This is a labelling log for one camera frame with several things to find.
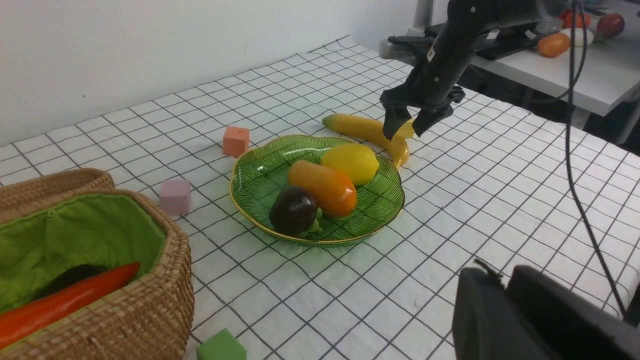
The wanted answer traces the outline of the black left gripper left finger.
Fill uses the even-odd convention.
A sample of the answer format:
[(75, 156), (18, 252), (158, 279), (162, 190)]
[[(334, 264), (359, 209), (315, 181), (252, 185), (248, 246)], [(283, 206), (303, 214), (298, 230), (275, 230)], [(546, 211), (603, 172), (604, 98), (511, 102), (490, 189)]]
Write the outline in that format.
[(457, 360), (554, 360), (556, 353), (510, 300), (502, 275), (480, 259), (460, 271), (452, 336)]

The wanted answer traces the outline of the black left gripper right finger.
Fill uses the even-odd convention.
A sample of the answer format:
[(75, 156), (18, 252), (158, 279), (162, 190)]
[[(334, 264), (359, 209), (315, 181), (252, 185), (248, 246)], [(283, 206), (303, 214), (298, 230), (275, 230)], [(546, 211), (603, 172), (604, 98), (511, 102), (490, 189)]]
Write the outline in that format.
[(526, 265), (506, 293), (560, 360), (637, 360), (639, 331)]

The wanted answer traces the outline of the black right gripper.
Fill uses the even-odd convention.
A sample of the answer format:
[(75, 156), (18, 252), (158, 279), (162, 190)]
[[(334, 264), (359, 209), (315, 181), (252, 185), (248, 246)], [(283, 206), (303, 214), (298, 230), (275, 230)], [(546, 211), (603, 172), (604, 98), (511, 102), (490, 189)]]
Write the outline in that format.
[(413, 120), (417, 137), (451, 116), (450, 93), (466, 70), (466, 31), (440, 30), (436, 37), (389, 36), (379, 44), (379, 56), (409, 63), (406, 80), (381, 95), (385, 108), (382, 132), (391, 141), (409, 119), (406, 107), (421, 109)]

